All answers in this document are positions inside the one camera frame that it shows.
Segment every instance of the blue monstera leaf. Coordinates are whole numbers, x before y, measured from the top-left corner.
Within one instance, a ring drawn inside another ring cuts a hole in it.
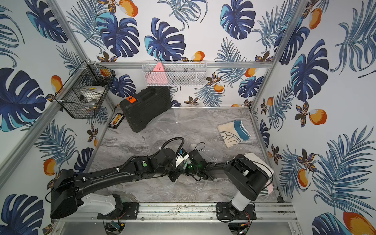
[[[25,0],[25,3],[30,10],[33,11],[26,12],[27,17],[43,37],[60,43],[68,41],[59,22],[45,2],[38,2],[38,0]]]
[[[253,97],[256,95],[264,76],[256,79],[255,76],[243,80],[239,85],[239,95],[243,98]]]
[[[179,103],[177,100],[171,101],[171,107],[181,107],[182,104]]]
[[[313,235],[351,235],[350,231],[331,213],[315,217],[312,222]]]
[[[19,71],[9,83],[13,71],[12,68],[0,69],[0,129],[5,132],[37,119],[44,111],[47,101],[36,80],[24,71]]]
[[[307,59],[304,54],[301,54],[291,69],[294,95],[303,102],[319,93],[321,86],[328,79],[326,73],[318,70],[318,68],[329,70],[329,62],[325,59],[327,51],[325,48],[321,48],[315,53],[323,45],[325,42],[321,39],[310,50]]]
[[[152,19],[152,36],[145,37],[147,53],[162,61],[178,61],[185,50],[184,35],[174,34],[179,30],[161,21],[157,29],[158,18]]]
[[[295,27],[293,35],[291,36],[290,40],[288,41],[287,46],[286,46],[281,58],[279,59],[279,62],[282,65],[288,64],[291,59],[294,59],[297,51],[300,50],[300,48],[303,45],[304,38],[303,38],[302,35],[304,35],[305,39],[307,39],[307,37],[309,35],[309,28],[307,28],[307,27],[299,28],[302,25],[302,22],[303,22],[303,18],[301,18],[299,20],[298,25]],[[277,49],[278,49],[278,46],[279,46],[279,44],[282,40],[282,37],[285,33],[286,27],[287,27],[287,25],[285,25],[282,28],[281,32],[279,33],[279,35],[276,39],[276,42],[274,44],[274,52],[276,52]]]
[[[264,140],[264,144],[266,146],[266,148],[268,148],[269,146],[269,138],[270,138],[270,133],[268,132],[268,127],[266,126],[265,122],[263,119],[261,119],[261,122],[260,122],[260,133],[261,133],[261,136]]]
[[[103,43],[107,48],[111,46],[110,51],[117,57],[132,57],[138,53],[140,41],[135,19],[121,19],[118,26],[116,16],[106,12],[97,17],[97,25]]]
[[[82,173],[85,170],[91,158],[91,155],[93,154],[93,151],[94,149],[92,148],[86,148],[81,150],[81,155],[78,154],[77,162],[74,164],[74,171],[76,173]]]
[[[38,235],[44,215],[43,200],[23,194],[12,203],[15,197],[15,194],[9,195],[4,201],[1,220],[7,225],[0,225],[0,234]]]
[[[220,19],[222,28],[235,39],[247,38],[255,24],[256,13],[247,9],[253,8],[252,3],[248,0],[231,0],[231,7],[227,4],[222,7]]]
[[[125,74],[119,79],[115,77],[115,80],[110,84],[110,91],[120,97],[131,96],[136,92],[136,86],[133,84],[130,76]]]

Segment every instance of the white wire basket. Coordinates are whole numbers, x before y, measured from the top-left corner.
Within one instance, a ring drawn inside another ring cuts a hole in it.
[[[162,62],[165,72],[153,72]],[[147,86],[203,86],[206,61],[144,61],[142,72]]]

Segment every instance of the orange label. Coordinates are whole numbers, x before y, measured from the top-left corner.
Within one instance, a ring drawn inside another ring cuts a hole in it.
[[[132,103],[134,103],[134,102],[136,102],[136,99],[133,97],[133,96],[129,96],[128,98],[127,98],[127,100],[132,104]]]

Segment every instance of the wire basket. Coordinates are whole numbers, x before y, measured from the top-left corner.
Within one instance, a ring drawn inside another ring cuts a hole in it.
[[[165,72],[153,72],[162,62]],[[147,86],[203,86],[206,61],[144,61],[142,65]]]
[[[101,65],[87,65],[58,102],[73,118],[96,118],[114,78],[113,70]]]

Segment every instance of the mounting plate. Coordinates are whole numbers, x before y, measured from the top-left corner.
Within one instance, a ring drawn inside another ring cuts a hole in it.
[[[233,216],[230,214],[229,211],[229,203],[217,203],[217,219],[219,220],[231,220]],[[249,204],[246,206],[246,208],[240,212],[240,216],[236,218],[237,220],[248,220],[248,217],[246,215],[246,212],[249,214],[249,216],[253,215],[253,219],[257,219],[256,213],[253,213],[254,205]]]
[[[139,204],[136,202],[123,202],[122,205],[123,210],[117,215],[113,215],[111,213],[108,215],[102,215],[98,213],[97,219],[114,220],[117,217],[123,215],[119,218],[119,220],[136,220],[138,215]]]

